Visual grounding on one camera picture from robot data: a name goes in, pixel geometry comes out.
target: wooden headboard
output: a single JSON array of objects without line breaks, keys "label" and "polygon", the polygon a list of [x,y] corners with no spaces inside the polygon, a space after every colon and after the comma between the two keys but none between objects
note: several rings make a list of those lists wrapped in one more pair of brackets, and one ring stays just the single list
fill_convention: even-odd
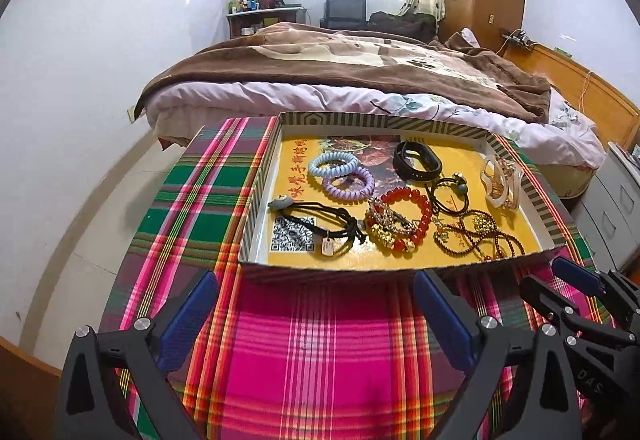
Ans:
[{"label": "wooden headboard", "polygon": [[[640,110],[603,78],[544,45],[532,52],[517,45],[507,45],[504,57],[525,72],[546,77],[556,90],[598,127],[598,138],[605,146],[609,141],[629,149],[640,127]],[[586,90],[580,102],[583,88]]]}]

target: coiled hair tie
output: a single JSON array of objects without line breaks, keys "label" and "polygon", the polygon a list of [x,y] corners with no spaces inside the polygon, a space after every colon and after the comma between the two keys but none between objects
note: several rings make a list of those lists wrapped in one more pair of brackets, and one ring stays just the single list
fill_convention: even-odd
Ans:
[{"label": "coiled hair tie", "polygon": [[362,189],[358,189],[357,191],[347,191],[335,187],[333,185],[334,179],[325,177],[322,179],[322,187],[329,196],[335,198],[336,200],[363,200],[373,195],[376,181],[373,180],[373,176],[369,173],[368,169],[359,167],[353,173],[351,173],[351,175],[357,176],[358,178],[364,180],[365,186]]},{"label": "coiled hair tie", "polygon": [[[319,167],[326,162],[344,162],[344,164],[333,167]],[[309,175],[321,176],[322,178],[336,178],[353,173],[357,167],[358,159],[354,155],[343,151],[332,151],[330,153],[323,153],[309,162],[307,170]]]}]

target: bedside cabinet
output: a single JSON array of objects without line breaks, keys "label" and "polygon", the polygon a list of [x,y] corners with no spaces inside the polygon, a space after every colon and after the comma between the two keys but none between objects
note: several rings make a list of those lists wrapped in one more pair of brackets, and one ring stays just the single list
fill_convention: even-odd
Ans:
[{"label": "bedside cabinet", "polygon": [[614,143],[571,215],[600,271],[640,254],[640,170]]}]

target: white bedsheet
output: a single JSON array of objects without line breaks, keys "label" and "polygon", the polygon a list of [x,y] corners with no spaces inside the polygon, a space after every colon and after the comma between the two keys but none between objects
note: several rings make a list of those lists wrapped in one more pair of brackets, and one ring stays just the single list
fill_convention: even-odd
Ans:
[{"label": "white bedsheet", "polygon": [[460,106],[433,94],[386,94],[323,85],[185,82],[164,88],[146,102],[154,133],[183,139],[191,139],[202,126],[221,119],[298,111],[392,113],[485,128],[516,141],[536,164],[596,169],[605,158],[593,121],[569,107],[555,90],[546,125]]}]

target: qr code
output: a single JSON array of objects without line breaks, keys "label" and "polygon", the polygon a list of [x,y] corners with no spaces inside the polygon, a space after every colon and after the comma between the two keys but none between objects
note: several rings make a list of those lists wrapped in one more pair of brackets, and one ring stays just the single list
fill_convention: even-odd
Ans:
[{"label": "qr code", "polygon": [[[313,216],[305,216],[301,220],[316,225],[316,218]],[[306,227],[278,216],[273,223],[271,251],[274,253],[312,253],[314,251],[314,234]]]}]

